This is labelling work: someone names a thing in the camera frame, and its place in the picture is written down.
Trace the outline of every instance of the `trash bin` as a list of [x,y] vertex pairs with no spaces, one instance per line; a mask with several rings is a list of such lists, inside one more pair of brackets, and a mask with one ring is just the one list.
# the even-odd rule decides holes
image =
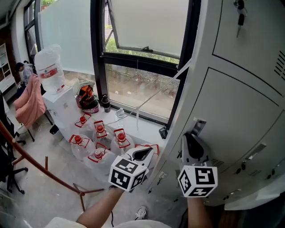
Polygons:
[[61,141],[63,139],[62,133],[59,131],[56,125],[53,125],[49,132],[54,136],[57,141]]

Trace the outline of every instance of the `office chair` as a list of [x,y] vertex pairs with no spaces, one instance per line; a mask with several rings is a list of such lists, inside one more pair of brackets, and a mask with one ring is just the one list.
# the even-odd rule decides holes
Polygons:
[[28,168],[21,168],[14,170],[14,166],[12,165],[12,160],[9,158],[9,156],[4,152],[2,146],[0,146],[0,181],[6,182],[6,176],[8,176],[7,181],[7,190],[12,193],[12,190],[9,189],[11,181],[14,182],[16,188],[18,191],[22,194],[25,194],[24,190],[21,190],[15,180],[15,174],[22,172],[22,171],[28,171]]
[[[7,130],[10,132],[10,134],[14,137],[19,136],[20,134],[18,132],[14,133],[14,124],[10,121],[10,119],[7,117],[5,113],[4,108],[4,101],[3,101],[3,94],[0,90],[0,120],[4,124],[4,126],[7,128]],[[17,143],[26,144],[25,140],[19,140]],[[0,133],[0,144],[7,150],[8,155],[11,159],[15,160],[13,153],[13,147],[12,145],[7,141],[7,139]]]

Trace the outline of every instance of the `person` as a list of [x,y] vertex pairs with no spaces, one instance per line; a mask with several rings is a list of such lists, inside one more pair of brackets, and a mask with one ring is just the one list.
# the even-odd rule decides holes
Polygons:
[[16,63],[15,71],[16,73],[23,72],[21,76],[21,81],[27,84],[29,81],[29,78],[34,73],[33,64],[29,64],[27,61],[24,61],[24,63],[18,62]]
[[[106,195],[83,212],[76,222],[53,218],[45,228],[101,228],[110,216],[124,190],[111,185]],[[188,228],[212,228],[212,223],[201,198],[187,198]],[[140,206],[134,221],[122,223],[115,228],[170,228],[153,220],[146,220],[147,208]]]

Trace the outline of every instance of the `pink jacket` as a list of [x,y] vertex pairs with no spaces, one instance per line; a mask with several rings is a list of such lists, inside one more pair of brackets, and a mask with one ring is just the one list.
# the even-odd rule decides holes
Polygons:
[[22,95],[14,101],[16,119],[26,128],[45,113],[45,104],[41,96],[41,83],[36,74],[32,74]]

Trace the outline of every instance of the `frosted glass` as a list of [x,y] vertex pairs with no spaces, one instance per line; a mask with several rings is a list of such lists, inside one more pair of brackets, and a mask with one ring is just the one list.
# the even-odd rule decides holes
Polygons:
[[189,0],[108,2],[119,48],[148,46],[156,52],[180,57]]
[[63,70],[94,75],[90,0],[58,0],[40,12],[43,46],[62,48]]

